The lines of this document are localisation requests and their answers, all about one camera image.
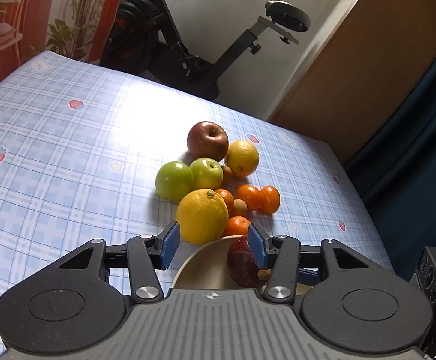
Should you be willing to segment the purple mangosteen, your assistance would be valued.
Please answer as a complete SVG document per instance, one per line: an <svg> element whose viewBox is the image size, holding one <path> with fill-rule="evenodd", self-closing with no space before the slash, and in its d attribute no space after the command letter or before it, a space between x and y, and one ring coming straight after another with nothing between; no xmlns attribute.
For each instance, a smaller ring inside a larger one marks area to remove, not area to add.
<svg viewBox="0 0 436 360"><path fill-rule="evenodd" d="M228 274L244 288L265 286L271 271L260 269L250 250L248 236L241 236L234 241L227 253Z"/></svg>

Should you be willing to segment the tangerine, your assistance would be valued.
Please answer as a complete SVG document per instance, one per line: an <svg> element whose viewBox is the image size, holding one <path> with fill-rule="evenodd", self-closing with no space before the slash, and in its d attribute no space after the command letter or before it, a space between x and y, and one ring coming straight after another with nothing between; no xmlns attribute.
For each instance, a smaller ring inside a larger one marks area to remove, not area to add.
<svg viewBox="0 0 436 360"><path fill-rule="evenodd" d="M227 189L216 189L215 192L217 195L222 197L222 199L224 200L224 202L228 208L228 212L231 213L234 209L234 197L233 197L233 195Z"/></svg>
<svg viewBox="0 0 436 360"><path fill-rule="evenodd" d="M244 184L236 191L236 198L242 200L249 211L257 211L263 204L262 192L253 185Z"/></svg>
<svg viewBox="0 0 436 360"><path fill-rule="evenodd" d="M266 215L272 215L279 210L281 205L281 195L279 191L271 185L264 186L260 189L263 195L260 210Z"/></svg>
<svg viewBox="0 0 436 360"><path fill-rule="evenodd" d="M228 220L225 231L222 234L222 237L246 236L248 234L249 226L250 226L249 219L240 215L236 215Z"/></svg>

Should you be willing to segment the yellow orange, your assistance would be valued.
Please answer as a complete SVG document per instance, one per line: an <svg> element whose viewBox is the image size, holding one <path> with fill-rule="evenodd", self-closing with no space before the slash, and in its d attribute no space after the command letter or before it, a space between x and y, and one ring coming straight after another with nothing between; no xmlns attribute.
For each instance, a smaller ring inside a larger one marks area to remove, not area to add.
<svg viewBox="0 0 436 360"><path fill-rule="evenodd" d="M188 193L176 209L183 241L205 245L220 238L228 222L228 207L212 189L197 189Z"/></svg>
<svg viewBox="0 0 436 360"><path fill-rule="evenodd" d="M228 147L224 162L231 169L234 176L247 177L259 165L259 151L250 141L234 141Z"/></svg>

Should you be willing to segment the green apple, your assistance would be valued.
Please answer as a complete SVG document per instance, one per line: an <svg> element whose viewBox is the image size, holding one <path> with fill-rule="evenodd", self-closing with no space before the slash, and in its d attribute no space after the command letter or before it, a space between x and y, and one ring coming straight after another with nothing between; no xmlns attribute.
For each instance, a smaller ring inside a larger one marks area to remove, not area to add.
<svg viewBox="0 0 436 360"><path fill-rule="evenodd" d="M162 199L179 202L194 187L194 174L190 167L181 161L164 164L155 178L155 189Z"/></svg>
<svg viewBox="0 0 436 360"><path fill-rule="evenodd" d="M223 169L212 158L197 158L189 165L194 174L194 189L218 189L223 182Z"/></svg>

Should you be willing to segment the brown kiwi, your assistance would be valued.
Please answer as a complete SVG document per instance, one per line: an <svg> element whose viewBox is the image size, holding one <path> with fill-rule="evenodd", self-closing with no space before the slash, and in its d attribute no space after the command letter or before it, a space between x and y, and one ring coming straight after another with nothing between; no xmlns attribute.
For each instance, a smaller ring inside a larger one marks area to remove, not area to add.
<svg viewBox="0 0 436 360"><path fill-rule="evenodd" d="M221 169L223 171L223 180L222 180L222 183L223 184L227 184L233 178L233 171L231 170L231 168L229 166L226 166L226 165L222 165Z"/></svg>

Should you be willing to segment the red apple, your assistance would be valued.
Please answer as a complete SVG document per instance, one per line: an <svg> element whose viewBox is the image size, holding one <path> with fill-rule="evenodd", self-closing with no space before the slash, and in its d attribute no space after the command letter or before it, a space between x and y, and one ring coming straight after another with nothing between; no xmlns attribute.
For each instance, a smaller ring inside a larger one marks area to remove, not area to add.
<svg viewBox="0 0 436 360"><path fill-rule="evenodd" d="M228 153L228 135L218 124L202 121L189 130L187 147L193 159L212 158L219 162Z"/></svg>

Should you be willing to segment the brown kiwi among tangerines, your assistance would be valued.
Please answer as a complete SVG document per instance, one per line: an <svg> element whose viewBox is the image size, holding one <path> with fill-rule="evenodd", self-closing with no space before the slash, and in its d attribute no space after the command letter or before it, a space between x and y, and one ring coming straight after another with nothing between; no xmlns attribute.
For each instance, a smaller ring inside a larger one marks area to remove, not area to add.
<svg viewBox="0 0 436 360"><path fill-rule="evenodd" d="M247 214L248 207L242 199L235 199L233 202L233 209L231 211L232 216L245 216Z"/></svg>

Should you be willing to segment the yellow fruit bowl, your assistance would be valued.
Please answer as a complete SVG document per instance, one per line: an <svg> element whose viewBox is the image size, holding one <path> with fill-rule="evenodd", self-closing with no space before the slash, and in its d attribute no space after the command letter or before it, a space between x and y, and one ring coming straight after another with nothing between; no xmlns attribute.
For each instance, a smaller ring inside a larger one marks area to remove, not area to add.
<svg viewBox="0 0 436 360"><path fill-rule="evenodd" d="M194 252L180 268L174 289L253 289L262 296L265 286L244 288L238 285L228 274L227 253L231 244L241 236L225 236L211 242Z"/></svg>

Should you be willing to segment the dark blue curtain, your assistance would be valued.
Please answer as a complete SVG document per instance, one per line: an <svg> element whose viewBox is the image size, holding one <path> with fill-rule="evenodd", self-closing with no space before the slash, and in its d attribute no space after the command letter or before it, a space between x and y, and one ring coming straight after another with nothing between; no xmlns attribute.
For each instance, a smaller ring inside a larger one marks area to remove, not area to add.
<svg viewBox="0 0 436 360"><path fill-rule="evenodd" d="M345 164L397 275L436 245L436 58L397 110Z"/></svg>

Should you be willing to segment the blue plaid tablecloth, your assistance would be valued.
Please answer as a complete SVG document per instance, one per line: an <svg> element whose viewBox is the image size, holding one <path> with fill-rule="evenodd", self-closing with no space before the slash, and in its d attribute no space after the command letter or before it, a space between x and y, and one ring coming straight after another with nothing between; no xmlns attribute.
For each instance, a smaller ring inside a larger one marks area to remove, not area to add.
<svg viewBox="0 0 436 360"><path fill-rule="evenodd" d="M252 219L309 245L334 238L384 267L389 257L331 148L149 80L44 52L0 83L0 295L93 238L156 234L176 207L156 193L163 164L211 121L259 151L247 183L279 211ZM3 345L0 339L0 353Z"/></svg>

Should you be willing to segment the wooden door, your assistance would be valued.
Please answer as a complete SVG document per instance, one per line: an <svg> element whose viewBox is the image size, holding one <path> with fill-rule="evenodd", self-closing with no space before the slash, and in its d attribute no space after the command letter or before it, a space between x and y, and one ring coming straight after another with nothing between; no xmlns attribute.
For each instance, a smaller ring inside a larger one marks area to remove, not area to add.
<svg viewBox="0 0 436 360"><path fill-rule="evenodd" d="M269 122L351 158L436 57L436 0L357 0Z"/></svg>

